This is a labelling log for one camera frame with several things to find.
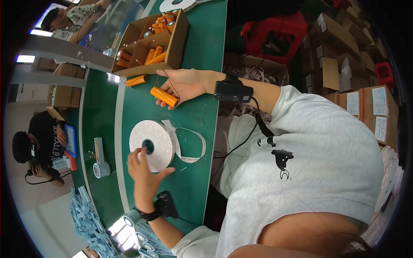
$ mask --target blue plastic tray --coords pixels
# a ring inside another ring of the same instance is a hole
[[[66,144],[65,149],[72,157],[76,158],[76,153],[77,153],[76,151],[76,131],[70,125],[64,125],[64,132],[66,133],[66,136],[67,136],[67,144]]]

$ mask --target white t-shirt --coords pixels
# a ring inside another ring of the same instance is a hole
[[[337,213],[370,224],[383,159],[367,126],[322,96],[291,85],[281,87],[271,115],[270,128],[278,136],[266,138],[257,128],[226,158],[219,190],[228,204],[221,232],[200,226],[177,243],[174,255],[226,258],[256,244],[267,224],[294,213]],[[249,117],[231,124],[231,148],[254,126]]]
[[[54,30],[52,32],[52,37],[70,41],[73,33],[79,31],[80,28],[82,28],[83,24],[93,14],[94,9],[95,4],[73,7],[66,14],[66,17],[73,22],[73,25]]]

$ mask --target black t-shirt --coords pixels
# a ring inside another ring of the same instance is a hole
[[[36,114],[30,120],[28,133],[39,141],[40,148],[36,152],[36,160],[41,165],[52,166],[52,161],[63,156],[63,146],[57,140],[57,122],[47,111]]]

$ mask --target red plastic part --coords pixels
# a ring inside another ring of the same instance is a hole
[[[76,166],[76,160],[74,157],[72,157],[72,155],[70,155],[67,151],[64,151],[64,153],[66,154],[66,156],[69,157],[69,161],[70,161],[70,170],[71,171],[75,171],[77,170],[77,166]]]
[[[347,9],[351,3],[349,0],[333,0],[333,6],[335,9]]]
[[[392,68],[389,62],[374,64],[374,70],[376,72],[377,79],[379,79],[380,85],[385,84],[389,89],[396,86],[396,81],[394,80]]]
[[[262,49],[270,32],[273,32],[280,40],[287,41],[290,45],[285,56],[279,57],[263,54]],[[299,49],[306,32],[307,23],[301,11],[298,11],[289,16],[280,15],[263,21],[247,22],[241,31],[241,37],[245,41],[246,54],[262,57],[279,64],[288,64]]]

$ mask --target label on box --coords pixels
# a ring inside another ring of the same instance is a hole
[[[307,84],[307,88],[311,87],[311,74],[306,76],[306,84]]]
[[[387,117],[377,116],[376,127],[374,129],[374,136],[377,141],[384,142],[386,140],[387,131]]]
[[[373,115],[387,116],[386,89],[381,87],[371,91],[373,93]]]
[[[323,56],[323,48],[321,45],[316,49],[317,50],[317,58],[320,58]]]
[[[321,26],[321,32],[324,32],[327,29],[325,22],[323,22],[320,26]]]
[[[320,16],[317,18],[318,24],[321,26],[321,24],[324,22],[324,17],[323,14],[320,14]]]
[[[347,93],[347,112],[358,115],[358,92]]]
[[[309,44],[308,44],[308,41],[307,41],[307,35],[304,36],[303,45],[304,45],[304,48],[308,48],[308,47],[309,47]]]

